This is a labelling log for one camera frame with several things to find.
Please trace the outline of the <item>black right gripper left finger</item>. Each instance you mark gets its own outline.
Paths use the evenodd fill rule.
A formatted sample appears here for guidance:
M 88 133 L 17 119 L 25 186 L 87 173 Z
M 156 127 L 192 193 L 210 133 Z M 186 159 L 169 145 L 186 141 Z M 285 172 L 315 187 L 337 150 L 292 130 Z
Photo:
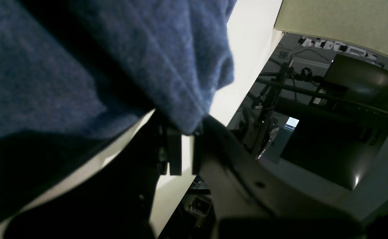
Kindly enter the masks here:
M 109 164 L 71 191 L 20 213 L 5 239 L 152 239 L 160 175 L 182 174 L 181 133 L 156 111 Z

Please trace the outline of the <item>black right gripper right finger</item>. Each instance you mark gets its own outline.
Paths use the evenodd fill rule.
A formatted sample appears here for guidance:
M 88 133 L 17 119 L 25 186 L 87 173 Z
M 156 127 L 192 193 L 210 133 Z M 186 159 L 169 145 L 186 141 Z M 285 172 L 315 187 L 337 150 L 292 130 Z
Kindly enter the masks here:
M 258 165 L 237 138 L 207 116 L 194 132 L 193 173 L 209 186 L 211 239 L 365 239 L 350 214 L 289 186 Z

